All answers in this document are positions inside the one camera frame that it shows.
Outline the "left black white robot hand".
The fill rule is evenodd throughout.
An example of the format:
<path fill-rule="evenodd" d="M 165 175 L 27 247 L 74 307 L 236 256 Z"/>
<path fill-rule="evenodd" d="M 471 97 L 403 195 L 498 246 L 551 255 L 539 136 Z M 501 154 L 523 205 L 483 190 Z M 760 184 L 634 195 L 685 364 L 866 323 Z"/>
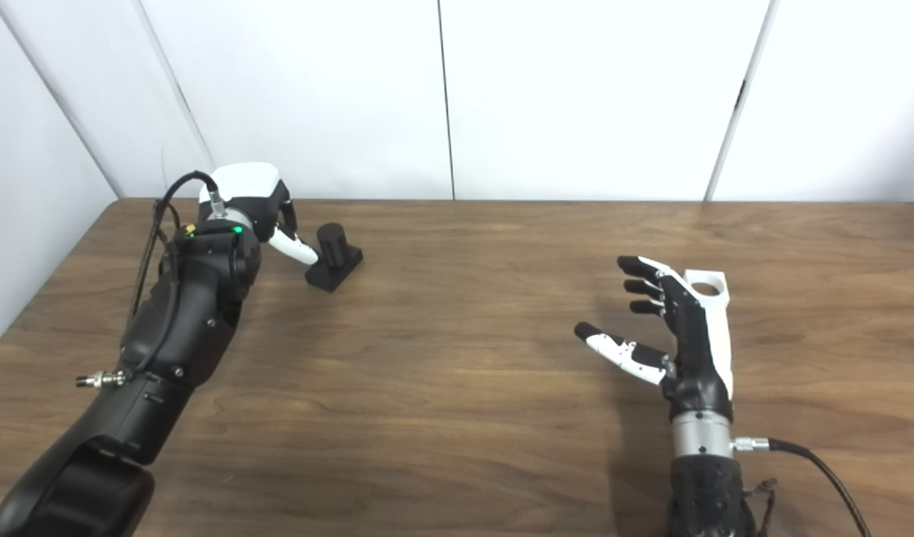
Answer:
<path fill-rule="evenodd" d="M 296 211 L 285 181 L 271 163 L 236 163 L 219 167 L 210 175 L 218 184 L 227 218 L 251 229 L 258 242 L 312 266 L 319 261 L 316 249 L 297 235 Z"/>

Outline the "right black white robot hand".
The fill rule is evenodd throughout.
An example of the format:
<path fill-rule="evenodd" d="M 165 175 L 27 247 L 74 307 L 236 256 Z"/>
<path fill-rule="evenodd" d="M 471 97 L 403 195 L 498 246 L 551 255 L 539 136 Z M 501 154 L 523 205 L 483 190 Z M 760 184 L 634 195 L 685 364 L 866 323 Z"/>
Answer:
<path fill-rule="evenodd" d="M 732 348 L 719 332 L 716 297 L 702 295 L 671 266 L 645 257 L 620 256 L 617 265 L 628 279 L 627 292 L 644 295 L 630 303 L 635 314 L 664 320 L 675 338 L 674 353 L 623 339 L 586 321 L 576 337 L 622 371 L 658 386 L 669 402 L 669 418 L 685 412 L 715 412 L 733 421 Z"/>

